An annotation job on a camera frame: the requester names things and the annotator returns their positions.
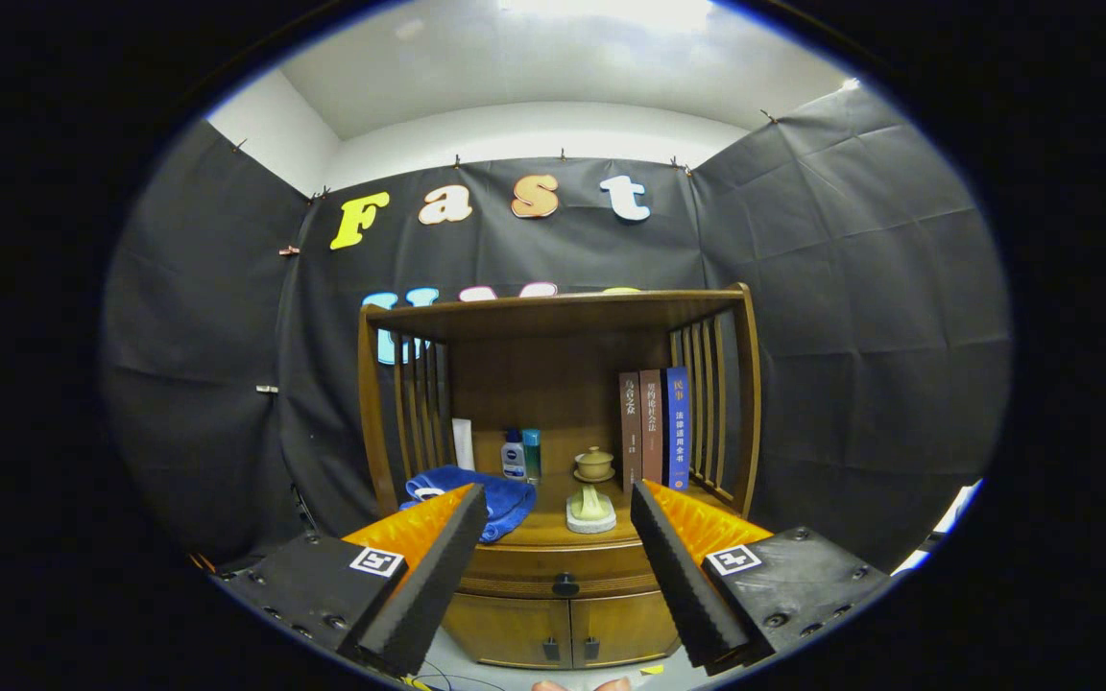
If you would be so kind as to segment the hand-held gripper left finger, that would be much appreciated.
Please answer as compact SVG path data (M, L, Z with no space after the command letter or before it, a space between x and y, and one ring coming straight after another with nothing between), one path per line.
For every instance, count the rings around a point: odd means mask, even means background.
M469 483L347 536L299 536L216 578L236 601L310 646L387 677L413 677L487 516L486 489Z

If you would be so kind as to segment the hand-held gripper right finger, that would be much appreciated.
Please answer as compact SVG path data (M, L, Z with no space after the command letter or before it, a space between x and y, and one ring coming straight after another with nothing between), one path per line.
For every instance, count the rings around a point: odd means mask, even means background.
M815 528L773 533L658 483L634 482L629 514L690 664L708 673L807 646L893 586Z

